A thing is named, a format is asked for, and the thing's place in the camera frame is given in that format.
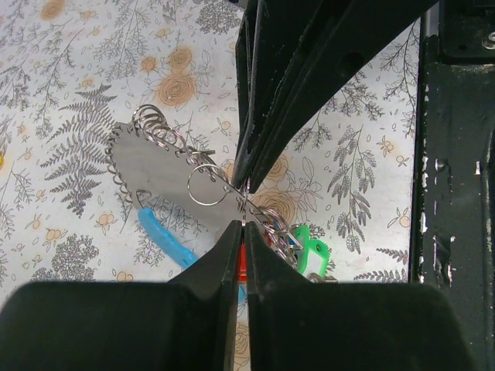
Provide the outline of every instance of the fern print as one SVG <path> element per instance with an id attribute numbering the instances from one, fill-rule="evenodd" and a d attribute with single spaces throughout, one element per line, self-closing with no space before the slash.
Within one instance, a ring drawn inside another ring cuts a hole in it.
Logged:
<path id="1" fill-rule="evenodd" d="M 391 249 L 377 249 L 378 252 L 383 254 L 387 254 L 392 259 L 395 259 L 398 263 L 402 262 L 403 265 L 408 265 L 409 262 L 409 251 L 407 249 L 404 250 L 391 250 Z"/>
<path id="2" fill-rule="evenodd" d="M 310 141 L 312 142 L 312 148 L 320 149 L 324 141 L 332 140 L 330 129 L 328 129 L 325 124 L 322 124 L 319 120 L 321 113 L 322 110 L 319 110 L 311 127 L 306 125 L 292 139 L 295 143 L 294 149 L 297 152 L 300 153 Z"/>
<path id="3" fill-rule="evenodd" d="M 347 117 L 366 114 L 372 121 L 378 120 L 384 110 L 377 104 L 377 95 L 369 91 L 363 80 L 366 75 L 359 71 L 340 91 L 323 106 L 323 114 L 340 112 Z"/>
<path id="4" fill-rule="evenodd" d="M 27 83 L 31 81 L 31 76 L 24 71 L 25 61 L 0 72 L 0 105 L 20 111 L 29 107 Z"/>
<path id="5" fill-rule="evenodd" d="M 147 207 L 151 207 L 156 219 L 172 232 L 184 235 L 186 233 L 198 237 L 205 232 L 206 227 L 193 218 L 184 209 L 175 203 L 161 197 L 155 196 L 147 202 L 142 201 Z M 135 231 L 139 233 L 139 247 L 136 249 L 134 259 L 136 263 L 148 264 L 157 267 L 165 257 L 164 253 L 151 240 L 140 222 L 136 222 Z"/>
<path id="6" fill-rule="evenodd" d="M 354 277 L 355 281 L 375 281 L 382 284 L 400 284 L 408 281 L 408 273 L 404 268 L 399 271 L 372 271 L 359 274 Z"/>
<path id="7" fill-rule="evenodd" d="M 377 166 L 371 151 L 360 149 L 362 130 L 363 127 L 355 131 L 348 126 L 338 141 L 339 147 L 333 160 L 339 162 L 340 168 L 326 190 L 332 191 L 332 197 L 337 197 L 339 205 L 343 199 L 349 200 L 349 209 L 338 217 L 336 229 L 339 236 L 346 239 L 347 249 L 351 252 L 357 251 L 358 254 L 361 254 L 360 240 L 365 241 L 362 227 L 366 226 L 367 220 L 371 218 L 370 203 L 364 194 L 370 187 L 374 187 L 373 168 Z"/>
<path id="8" fill-rule="evenodd" d="M 35 96 L 43 95 L 42 103 L 38 104 L 38 109 L 36 110 L 34 121 L 41 121 L 42 124 L 40 126 L 47 127 L 50 125 L 50 118 L 46 116 L 48 114 L 50 108 L 57 108 L 59 106 L 59 100 L 53 95 L 53 91 L 62 90 L 67 83 L 63 82 L 60 79 L 60 67 L 61 63 L 66 67 L 73 69 L 76 65 L 72 60 L 72 48 L 70 44 L 76 39 L 76 37 L 80 34 L 82 30 L 80 30 L 74 37 L 67 43 L 67 46 L 63 49 L 63 51 L 58 56 L 54 56 L 50 59 L 45 66 L 41 69 L 41 75 L 47 78 L 45 83 L 39 85 L 34 93 Z"/>
<path id="9" fill-rule="evenodd" d="M 150 20 L 145 8 L 138 7 L 138 0 L 118 5 L 116 30 L 95 48 L 94 58 L 115 60 L 106 72 L 107 81 L 134 76 L 138 72 L 138 60 L 148 51 L 145 29 Z"/>
<path id="10" fill-rule="evenodd" d="M 56 145 L 54 153 L 41 164 L 42 168 L 58 165 L 45 180 L 63 179 L 50 191 L 67 192 L 61 202 L 68 203 L 67 208 L 80 218 L 86 201 L 93 195 L 93 189 L 101 183 L 95 177 L 107 172 L 108 160 L 104 148 L 116 123 L 108 108 L 108 103 L 115 97 L 104 94 L 110 88 L 109 85 L 101 85 L 91 92 L 76 92 L 84 101 L 60 108 L 75 114 L 71 121 L 67 120 L 50 137 L 49 141 L 58 137 L 65 138 L 65 141 Z"/>
<path id="11" fill-rule="evenodd" d="M 405 42 L 394 41 L 381 54 L 380 69 L 387 72 L 392 70 L 397 74 L 396 81 L 385 85 L 384 100 L 391 101 L 392 97 L 403 99 L 405 95 L 408 110 L 402 114 L 401 121 L 406 138 L 413 138 L 415 133 L 418 50 L 419 21 L 416 21 L 409 29 Z"/>

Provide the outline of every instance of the orange rose print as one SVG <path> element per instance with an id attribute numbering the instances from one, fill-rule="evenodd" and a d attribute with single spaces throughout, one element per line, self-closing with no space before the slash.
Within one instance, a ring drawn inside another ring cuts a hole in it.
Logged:
<path id="1" fill-rule="evenodd" d="M 87 89 L 88 87 L 94 87 L 94 81 L 91 77 L 88 77 L 86 79 L 84 79 L 80 85 L 84 88 L 84 89 Z"/>
<path id="2" fill-rule="evenodd" d="M 172 33 L 171 29 L 159 29 L 157 33 L 155 34 L 156 37 L 161 38 L 167 38 L 168 35 Z"/>
<path id="3" fill-rule="evenodd" d="M 117 282 L 131 282 L 134 280 L 134 276 L 132 274 L 120 271 L 117 274 L 116 280 Z"/>
<path id="4" fill-rule="evenodd" d="M 271 167 L 270 172 L 266 175 L 267 179 L 270 179 L 274 182 L 278 182 L 282 180 L 287 173 L 288 170 L 288 161 L 285 155 L 281 155 L 277 162 Z"/>
<path id="5" fill-rule="evenodd" d="M 150 73 L 156 70 L 156 58 L 153 56 L 147 56 L 141 61 L 141 70 Z"/>
<path id="6" fill-rule="evenodd" d="M 183 75 L 170 75 L 160 83 L 157 94 L 160 102 L 167 106 L 186 103 L 194 94 L 194 79 Z"/>
<path id="7" fill-rule="evenodd" d="M 187 48 L 178 48 L 169 56 L 169 63 L 172 70 L 182 71 L 189 66 L 193 60 L 193 54 Z"/>
<path id="8" fill-rule="evenodd" d="M 249 359 L 249 328 L 238 322 L 235 329 L 234 371 L 246 366 Z"/>
<path id="9" fill-rule="evenodd" d="M 262 189 L 252 199 L 256 206 L 264 206 L 279 213 L 289 224 L 295 221 L 297 202 L 287 193 L 278 189 Z"/>
<path id="10" fill-rule="evenodd" d="M 39 17 L 43 21 L 52 21 L 62 14 L 64 8 L 64 0 L 49 0 L 41 9 Z"/>
<path id="11" fill-rule="evenodd" d="M 232 175 L 234 174 L 234 160 L 225 160 L 221 168 L 227 174 L 227 177 L 232 179 Z"/>

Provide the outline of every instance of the red plastic piece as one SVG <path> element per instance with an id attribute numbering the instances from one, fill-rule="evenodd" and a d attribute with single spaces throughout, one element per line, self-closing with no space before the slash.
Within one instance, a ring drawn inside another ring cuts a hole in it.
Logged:
<path id="1" fill-rule="evenodd" d="M 244 244 L 241 245 L 241 267 L 239 268 L 238 280 L 242 284 L 245 284 L 248 280 L 246 275 L 246 249 L 244 248 Z"/>

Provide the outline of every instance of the gray leaf print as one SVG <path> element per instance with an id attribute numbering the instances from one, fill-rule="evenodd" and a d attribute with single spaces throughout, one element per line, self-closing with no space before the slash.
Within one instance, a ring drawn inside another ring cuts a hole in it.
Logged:
<path id="1" fill-rule="evenodd" d="M 51 269 L 38 269 L 31 281 L 93 281 L 94 268 L 87 264 L 99 253 L 89 236 L 68 236 L 65 242 L 56 245 Z"/>
<path id="2" fill-rule="evenodd" d="M 332 191 L 332 197 L 337 196 L 340 205 L 344 199 L 349 200 L 348 211 L 341 213 L 337 219 L 337 233 L 346 239 L 347 249 L 361 254 L 360 239 L 364 242 L 362 226 L 366 226 L 367 218 L 371 219 L 370 203 L 364 193 L 375 184 L 373 169 L 377 166 L 374 155 L 370 150 L 361 151 L 360 136 L 363 128 L 355 131 L 347 127 L 339 147 L 335 151 L 334 161 L 339 162 L 339 170 L 330 181 L 327 192 Z"/>
<path id="3" fill-rule="evenodd" d="M 311 127 L 305 126 L 292 139 L 292 141 L 295 143 L 294 149 L 297 152 L 301 152 L 309 143 L 309 141 L 312 142 L 312 148 L 320 149 L 324 141 L 332 140 L 330 129 L 328 129 L 325 124 L 322 123 L 319 119 L 321 113 L 322 110 L 319 110 L 318 114 L 316 115 L 316 119 Z"/>
<path id="4" fill-rule="evenodd" d="M 335 94 L 322 108 L 324 114 L 330 112 L 340 112 L 347 117 L 352 115 L 360 116 L 366 114 L 372 121 L 384 114 L 376 100 L 377 95 L 369 91 L 368 85 L 363 82 L 366 75 L 359 71 L 346 83 L 342 89 Z"/>
<path id="5" fill-rule="evenodd" d="M 138 0 L 122 2 L 118 6 L 116 30 L 95 48 L 94 58 L 115 62 L 107 70 L 107 81 L 134 76 L 138 72 L 138 60 L 148 51 L 148 40 L 143 29 L 149 23 L 148 11 L 138 7 Z"/>
<path id="6" fill-rule="evenodd" d="M 24 71 L 25 61 L 0 72 L 0 90 L 3 93 L 0 105 L 21 111 L 29 107 L 28 98 L 31 94 L 26 84 L 31 81 L 31 76 Z"/>
<path id="7" fill-rule="evenodd" d="M 403 112 L 402 131 L 405 137 L 414 137 L 416 123 L 416 85 L 418 81 L 418 48 L 419 48 L 419 21 L 416 21 L 409 30 L 405 42 L 392 42 L 381 54 L 380 69 L 394 71 L 397 79 L 385 86 L 385 100 L 392 97 L 407 99 L 408 110 Z"/>

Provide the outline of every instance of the floral paper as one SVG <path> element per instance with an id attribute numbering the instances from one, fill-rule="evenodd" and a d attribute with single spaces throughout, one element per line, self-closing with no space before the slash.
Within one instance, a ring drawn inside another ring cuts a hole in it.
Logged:
<path id="1" fill-rule="evenodd" d="M 241 11 L 220 0 L 8 0 L 0 15 L 0 292 L 28 281 L 167 281 L 180 268 L 146 236 L 112 182 L 111 127 L 140 104 L 232 174 Z M 306 223 L 340 281 L 407 279 L 418 24 L 307 123 L 258 205 Z M 149 201 L 199 255 L 217 231 Z M 249 368 L 239 307 L 235 369 Z"/>

